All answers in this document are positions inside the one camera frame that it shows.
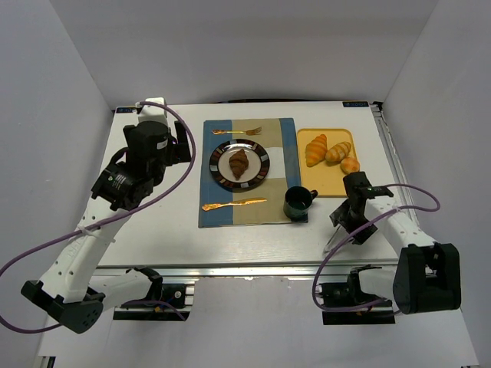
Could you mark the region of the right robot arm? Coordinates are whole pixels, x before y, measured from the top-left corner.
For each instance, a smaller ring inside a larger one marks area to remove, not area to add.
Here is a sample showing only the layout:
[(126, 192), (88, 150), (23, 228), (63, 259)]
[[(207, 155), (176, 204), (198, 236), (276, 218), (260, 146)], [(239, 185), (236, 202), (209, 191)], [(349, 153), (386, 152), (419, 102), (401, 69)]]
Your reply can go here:
[[(329, 250), (316, 271), (311, 287), (312, 300), (325, 313), (370, 310), (391, 301), (402, 314), (453, 311), (461, 306), (460, 254), (451, 243), (440, 243), (426, 234), (406, 214), (392, 185), (373, 186), (364, 172), (353, 172), (343, 179), (347, 198), (335, 209), (330, 220), (347, 234)], [(319, 286), (323, 267), (348, 242), (362, 245), (380, 234), (398, 253), (395, 266), (365, 265), (353, 268), (342, 294), (345, 305)]]

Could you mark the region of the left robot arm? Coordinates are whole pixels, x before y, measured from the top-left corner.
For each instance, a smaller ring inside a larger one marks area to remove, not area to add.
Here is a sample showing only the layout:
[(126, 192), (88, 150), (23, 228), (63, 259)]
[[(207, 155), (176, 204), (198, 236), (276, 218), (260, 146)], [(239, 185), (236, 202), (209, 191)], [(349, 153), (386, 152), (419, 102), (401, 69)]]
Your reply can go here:
[(130, 268), (101, 282), (92, 277), (130, 217), (153, 204), (144, 199), (163, 181), (166, 168), (196, 159), (195, 140), (181, 119), (173, 129), (145, 119), (125, 126), (123, 134), (126, 145), (101, 171), (77, 230), (64, 237), (65, 248), (41, 278), (21, 288), (26, 299), (76, 334), (113, 307), (161, 302), (163, 279), (152, 268)]

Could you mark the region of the brown chocolate croissant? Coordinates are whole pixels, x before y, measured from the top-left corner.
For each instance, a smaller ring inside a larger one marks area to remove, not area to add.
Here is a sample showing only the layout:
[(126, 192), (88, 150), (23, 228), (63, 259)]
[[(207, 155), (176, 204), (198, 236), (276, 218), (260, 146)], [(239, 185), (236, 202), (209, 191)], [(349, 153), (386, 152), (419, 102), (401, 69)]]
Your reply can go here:
[(239, 180), (243, 173), (249, 168), (249, 160), (244, 149), (240, 149), (230, 156), (229, 167), (234, 178)]

